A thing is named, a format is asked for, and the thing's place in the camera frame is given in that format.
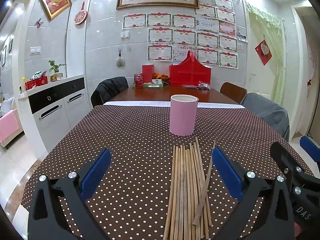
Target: red can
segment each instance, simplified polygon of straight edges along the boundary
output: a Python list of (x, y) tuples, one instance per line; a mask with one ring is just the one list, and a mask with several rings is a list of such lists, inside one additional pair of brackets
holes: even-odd
[(142, 73), (138, 73), (134, 75), (134, 83), (136, 85), (136, 88), (142, 88), (142, 85), (143, 85)]

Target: cabinet handle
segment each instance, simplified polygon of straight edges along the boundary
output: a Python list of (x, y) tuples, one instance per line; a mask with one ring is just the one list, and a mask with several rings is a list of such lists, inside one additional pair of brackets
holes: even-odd
[(50, 114), (52, 114), (53, 112), (55, 112), (55, 111), (59, 110), (61, 107), (62, 107), (62, 105), (61, 105), (61, 106), (59, 106), (58, 108), (56, 108), (56, 109), (52, 110), (50, 113), (47, 113), (45, 116), (43, 116), (43, 117), (39, 117), (39, 120), (42, 120), (42, 119), (46, 118), (48, 115), (50, 115)]
[(76, 97), (74, 97), (74, 98), (71, 98), (71, 99), (69, 99), (68, 103), (71, 103), (71, 102), (77, 100), (78, 98), (80, 98), (80, 97), (82, 97), (82, 96), (84, 96), (84, 94), (80, 94), (80, 95), (78, 95), (78, 96), (76, 96)]

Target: brown tablecloth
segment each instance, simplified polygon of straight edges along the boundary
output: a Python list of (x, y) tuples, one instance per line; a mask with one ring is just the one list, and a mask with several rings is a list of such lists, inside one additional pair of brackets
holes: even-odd
[[(199, 138), (205, 174), (216, 140), (230, 159), (269, 179), (281, 174), (269, 154), (271, 144), (279, 141), (312, 175), (293, 148), (247, 109), (198, 108), (195, 132), (186, 137), (169, 132), (169, 114), (168, 107), (96, 107), (41, 163), (25, 187), (21, 204), (29, 208), (40, 175), (62, 178), (107, 147), (112, 163), (93, 198), (86, 201), (88, 208), (111, 239), (160, 240), (170, 191), (172, 147), (194, 142), (195, 136)], [(208, 196), (213, 237), (237, 204), (214, 168)], [(60, 201), (71, 230), (81, 236), (66, 200)], [(243, 235), (250, 232), (262, 201), (257, 200)]]

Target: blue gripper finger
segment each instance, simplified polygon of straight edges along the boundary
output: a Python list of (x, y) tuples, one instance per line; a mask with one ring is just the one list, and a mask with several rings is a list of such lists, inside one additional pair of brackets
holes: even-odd
[(92, 198), (103, 175), (106, 173), (111, 163), (111, 153), (106, 149), (96, 160), (94, 165), (83, 178), (80, 185), (80, 199), (84, 202), (86, 199)]
[(229, 159), (218, 147), (212, 150), (212, 163), (220, 174), (229, 194), (240, 202), (243, 198), (243, 182), (231, 166)]

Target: green curtain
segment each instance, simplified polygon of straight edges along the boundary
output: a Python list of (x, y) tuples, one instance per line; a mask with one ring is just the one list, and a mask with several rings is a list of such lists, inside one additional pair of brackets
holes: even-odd
[(258, 9), (246, 2), (251, 29), (258, 39), (265, 39), (273, 57), (277, 58), (278, 69), (276, 76), (276, 88), (272, 100), (277, 104), (282, 103), (285, 66), (283, 48), (283, 23), (280, 18), (265, 9)]

